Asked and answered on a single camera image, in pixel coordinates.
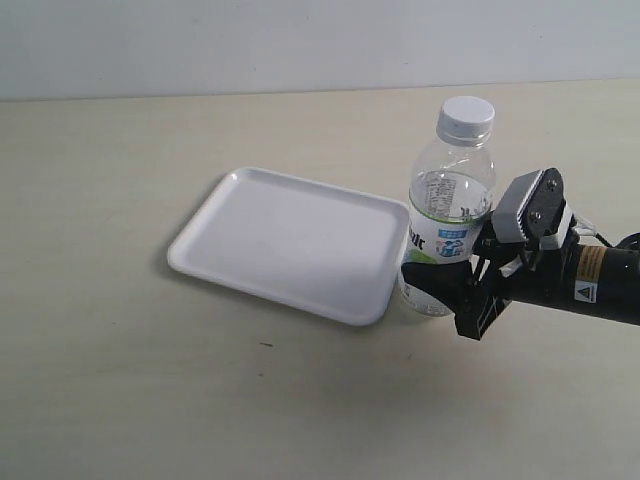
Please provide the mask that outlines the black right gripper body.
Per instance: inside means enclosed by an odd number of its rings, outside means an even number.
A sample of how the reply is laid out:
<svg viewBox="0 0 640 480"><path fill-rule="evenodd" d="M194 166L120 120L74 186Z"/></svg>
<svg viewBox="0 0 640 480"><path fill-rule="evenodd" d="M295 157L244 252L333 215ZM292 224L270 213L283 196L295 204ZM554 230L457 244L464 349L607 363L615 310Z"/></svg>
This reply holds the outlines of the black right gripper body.
<svg viewBox="0 0 640 480"><path fill-rule="evenodd" d="M530 241L500 241L491 220L476 240L473 253L478 262L465 281L460 306L455 313L457 333L479 340L513 302L545 303L545 288L539 264L543 252Z"/></svg>

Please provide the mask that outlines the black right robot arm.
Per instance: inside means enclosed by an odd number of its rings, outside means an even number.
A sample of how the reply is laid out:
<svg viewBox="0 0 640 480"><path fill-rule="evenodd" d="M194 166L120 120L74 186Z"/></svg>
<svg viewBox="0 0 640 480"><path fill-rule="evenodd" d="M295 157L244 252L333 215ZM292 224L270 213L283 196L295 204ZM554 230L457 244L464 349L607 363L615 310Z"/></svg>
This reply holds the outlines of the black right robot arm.
<svg viewBox="0 0 640 480"><path fill-rule="evenodd" d="M615 247L584 245L569 233L557 250L500 242L487 222L473 253L478 263L407 262L404 282L444 304L460 336L479 340L513 302L639 324L639 236Z"/></svg>

